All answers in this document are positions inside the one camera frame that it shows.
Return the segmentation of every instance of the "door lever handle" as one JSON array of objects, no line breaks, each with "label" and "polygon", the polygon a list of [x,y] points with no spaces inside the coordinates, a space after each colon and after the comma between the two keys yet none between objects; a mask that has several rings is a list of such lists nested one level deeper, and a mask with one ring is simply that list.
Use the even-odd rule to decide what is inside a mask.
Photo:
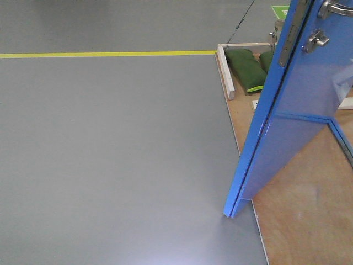
[{"label": "door lever handle", "polygon": [[353,7],[347,7],[336,3],[335,0],[325,0],[320,8],[318,17],[326,19],[330,13],[353,18]]}]

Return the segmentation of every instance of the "green sandbag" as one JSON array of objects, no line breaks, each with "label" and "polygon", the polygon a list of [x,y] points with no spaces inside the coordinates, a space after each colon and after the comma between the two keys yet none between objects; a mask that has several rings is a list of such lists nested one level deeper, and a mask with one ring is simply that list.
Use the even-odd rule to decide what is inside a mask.
[{"label": "green sandbag", "polygon": [[266,73],[269,72],[273,57],[274,55],[272,54],[271,51],[267,51],[267,52],[264,52],[263,54],[260,54],[260,62]]},{"label": "green sandbag", "polygon": [[233,74],[239,78],[248,92],[260,91],[264,87],[266,73],[250,50],[226,50],[227,62]]}]

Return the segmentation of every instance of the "door lock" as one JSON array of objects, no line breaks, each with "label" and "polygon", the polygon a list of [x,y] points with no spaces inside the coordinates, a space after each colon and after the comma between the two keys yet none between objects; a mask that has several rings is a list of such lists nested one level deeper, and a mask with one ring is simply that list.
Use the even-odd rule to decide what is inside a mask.
[{"label": "door lock", "polygon": [[325,47],[329,41],[330,39],[325,36],[324,31],[317,29],[314,34],[309,37],[303,48],[303,51],[310,54],[317,47]]}]

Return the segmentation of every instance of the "cable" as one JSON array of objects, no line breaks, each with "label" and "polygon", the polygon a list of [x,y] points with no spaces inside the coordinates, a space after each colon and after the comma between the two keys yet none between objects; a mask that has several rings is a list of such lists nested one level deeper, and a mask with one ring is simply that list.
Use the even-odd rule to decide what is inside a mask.
[{"label": "cable", "polygon": [[245,17],[247,16],[250,8],[253,6],[253,4],[255,3],[255,0],[252,1],[252,3],[250,4],[250,6],[248,7],[247,11],[245,12],[245,14],[243,15],[243,18],[240,20],[239,24],[236,26],[234,32],[232,33],[231,37],[229,38],[229,40],[227,41],[227,44],[229,44],[232,40],[232,38],[234,37],[234,35],[236,34],[237,30],[240,28],[240,25],[244,22]]}]

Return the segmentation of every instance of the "yellow tape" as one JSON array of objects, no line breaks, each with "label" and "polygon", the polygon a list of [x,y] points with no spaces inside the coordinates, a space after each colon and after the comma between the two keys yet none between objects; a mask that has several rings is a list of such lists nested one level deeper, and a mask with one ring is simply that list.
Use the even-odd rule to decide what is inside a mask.
[{"label": "yellow tape", "polygon": [[44,58],[44,57],[132,57],[132,56],[180,56],[212,55],[216,51],[137,51],[137,52],[54,52],[45,54],[0,54],[0,58]]}]

